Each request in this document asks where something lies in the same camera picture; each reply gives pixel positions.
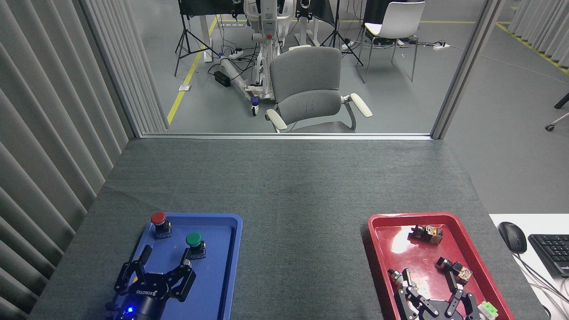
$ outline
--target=gray office chair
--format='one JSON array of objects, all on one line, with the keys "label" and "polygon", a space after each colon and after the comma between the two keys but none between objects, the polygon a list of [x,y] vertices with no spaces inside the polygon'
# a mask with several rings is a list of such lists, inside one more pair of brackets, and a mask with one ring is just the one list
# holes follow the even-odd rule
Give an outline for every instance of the gray office chair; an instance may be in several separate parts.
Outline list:
[{"label": "gray office chair", "polygon": [[333,116],[342,104],[348,110],[352,126],[341,121],[325,122],[290,130],[294,133],[353,133],[356,118],[349,102],[369,118],[372,112],[355,93],[341,96],[341,53],[329,47],[304,47],[285,52],[269,66],[276,106],[267,110],[265,119],[271,121],[275,132],[287,129],[287,125],[308,118]]},{"label": "gray office chair", "polygon": [[[397,49],[397,39],[408,38],[414,36],[419,28],[419,21],[421,15],[423,15],[423,9],[425,8],[425,2],[391,2],[387,6],[385,11],[384,21],[381,24],[378,23],[368,23],[365,22],[365,33],[372,36],[372,46],[369,49],[368,57],[368,67],[365,70],[365,78],[362,77],[362,81],[368,78],[369,64],[372,59],[372,49],[374,47],[373,43],[377,38],[394,39],[393,44],[393,54],[391,55],[391,63],[393,63],[393,57],[395,56],[395,49]],[[415,56],[413,57],[413,71],[411,72],[411,82],[413,82],[413,77],[415,76],[415,62],[417,60],[417,46],[419,44],[419,39],[416,38],[415,44]]]}]

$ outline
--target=green connector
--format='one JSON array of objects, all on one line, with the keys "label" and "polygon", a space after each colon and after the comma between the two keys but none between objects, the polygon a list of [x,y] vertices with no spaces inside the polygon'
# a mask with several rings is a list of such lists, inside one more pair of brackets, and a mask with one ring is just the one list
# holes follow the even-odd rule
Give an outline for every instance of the green connector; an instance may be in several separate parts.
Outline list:
[{"label": "green connector", "polygon": [[488,301],[483,301],[480,306],[482,306],[492,317],[498,317],[498,310]]}]

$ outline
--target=red button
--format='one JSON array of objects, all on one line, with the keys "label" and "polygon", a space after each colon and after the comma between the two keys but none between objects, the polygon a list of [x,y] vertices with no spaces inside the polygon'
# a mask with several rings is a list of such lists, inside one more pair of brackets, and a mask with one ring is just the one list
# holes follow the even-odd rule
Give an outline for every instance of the red button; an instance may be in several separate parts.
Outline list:
[{"label": "red button", "polygon": [[150,222],[152,222],[154,225],[162,224],[164,221],[166,221],[166,214],[162,211],[156,212],[150,218]]}]

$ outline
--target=chair armrest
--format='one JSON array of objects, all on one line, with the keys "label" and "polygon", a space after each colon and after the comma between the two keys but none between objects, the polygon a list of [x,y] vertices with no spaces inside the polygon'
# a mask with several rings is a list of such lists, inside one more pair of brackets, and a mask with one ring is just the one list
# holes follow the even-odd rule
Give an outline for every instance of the chair armrest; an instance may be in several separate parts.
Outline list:
[{"label": "chair armrest", "polygon": [[267,120],[271,121],[273,123],[273,125],[275,126],[275,128],[277,128],[278,130],[285,130],[286,129],[285,122],[283,121],[281,116],[279,116],[279,114],[275,110],[273,110],[273,109],[267,110],[266,118],[267,118]]},{"label": "chair armrest", "polygon": [[361,112],[361,114],[364,115],[364,117],[369,118],[373,116],[373,113],[368,108],[368,105],[365,104],[365,102],[362,100],[362,98],[360,98],[360,96],[357,93],[352,93],[350,95],[350,98],[356,105],[357,109]]}]

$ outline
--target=white robot frame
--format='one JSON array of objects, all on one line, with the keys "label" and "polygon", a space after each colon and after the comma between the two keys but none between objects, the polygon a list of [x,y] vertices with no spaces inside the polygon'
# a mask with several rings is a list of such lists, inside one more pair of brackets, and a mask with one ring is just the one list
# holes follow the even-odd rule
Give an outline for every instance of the white robot frame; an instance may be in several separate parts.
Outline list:
[{"label": "white robot frame", "polygon": [[[302,0],[302,6],[308,8],[310,1]],[[274,99],[269,65],[281,54],[288,27],[295,18],[296,0],[284,0],[280,10],[277,0],[261,0],[261,7],[257,7],[256,0],[245,0],[243,11],[255,32],[253,41],[261,48],[255,64],[255,85],[245,83],[229,58],[221,55],[220,63],[245,97],[251,101],[251,112],[256,116],[259,112],[259,99]]]}]

